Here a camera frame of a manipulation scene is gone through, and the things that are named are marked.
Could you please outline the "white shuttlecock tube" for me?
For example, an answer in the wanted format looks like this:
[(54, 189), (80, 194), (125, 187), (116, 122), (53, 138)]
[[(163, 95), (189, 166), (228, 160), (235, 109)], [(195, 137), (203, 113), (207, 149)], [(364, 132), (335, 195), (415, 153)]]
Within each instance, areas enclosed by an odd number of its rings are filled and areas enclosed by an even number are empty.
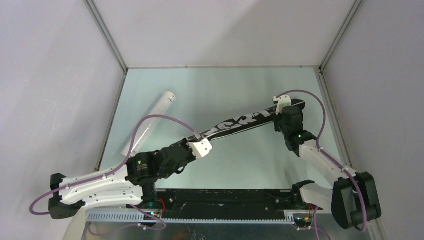
[[(171, 91), (166, 91), (155, 103), (148, 115), (164, 115), (175, 100), (176, 95)], [(130, 136), (129, 141), (121, 150), (120, 154), (122, 156), (126, 156), (128, 151), (131, 150), (130, 156), (133, 157), (139, 153), (142, 146), (147, 142), (147, 139), (158, 125), (159, 121), (159, 118), (149, 118), (145, 120), (137, 130), (133, 146), (130, 147), (132, 138), (132, 136)]]

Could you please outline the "black racket bag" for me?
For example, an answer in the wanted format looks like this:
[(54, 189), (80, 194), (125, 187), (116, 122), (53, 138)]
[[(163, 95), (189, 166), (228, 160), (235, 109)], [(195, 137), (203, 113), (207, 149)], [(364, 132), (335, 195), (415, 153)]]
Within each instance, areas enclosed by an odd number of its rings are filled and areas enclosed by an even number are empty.
[[(296, 106), (304, 110), (306, 103), (301, 99), (291, 99), (291, 106)], [(235, 118), (225, 120), (211, 129), (200, 133), (199, 136), (190, 136), (186, 139), (187, 142), (198, 142), (202, 139), (209, 141), (222, 139), (232, 135), (240, 134), (249, 130), (253, 130), (268, 124), (274, 124), (274, 116), (276, 115), (276, 105), (269, 107), (265, 110), (257, 111), (254, 113), (245, 114)], [(307, 134), (306, 130), (302, 132), (281, 132), (287, 144), (298, 143), (304, 135)]]

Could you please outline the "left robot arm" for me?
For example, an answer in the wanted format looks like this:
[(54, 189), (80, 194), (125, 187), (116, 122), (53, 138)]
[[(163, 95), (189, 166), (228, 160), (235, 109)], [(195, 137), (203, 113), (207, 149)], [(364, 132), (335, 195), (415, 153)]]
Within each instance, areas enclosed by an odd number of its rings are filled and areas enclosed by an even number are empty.
[(75, 216), (81, 209), (138, 204), (153, 208), (158, 202), (155, 183), (181, 174), (211, 149), (204, 142), (182, 141), (161, 150), (137, 153), (124, 165), (85, 176), (71, 178), (55, 173), (50, 177), (53, 196), (48, 200), (48, 214), (61, 220)]

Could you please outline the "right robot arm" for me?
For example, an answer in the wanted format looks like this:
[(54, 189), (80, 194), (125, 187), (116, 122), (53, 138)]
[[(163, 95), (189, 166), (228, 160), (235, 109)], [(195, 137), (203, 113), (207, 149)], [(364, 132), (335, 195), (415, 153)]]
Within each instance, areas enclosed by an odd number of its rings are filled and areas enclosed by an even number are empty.
[(365, 226), (379, 219), (382, 209), (374, 177), (368, 172), (357, 172), (342, 164), (317, 146), (317, 137), (304, 130), (304, 115), (297, 106), (278, 107), (274, 128), (284, 136), (286, 147), (309, 162), (332, 186), (325, 188), (312, 180), (293, 185), (291, 204), (304, 209), (309, 204), (330, 211), (343, 229)]

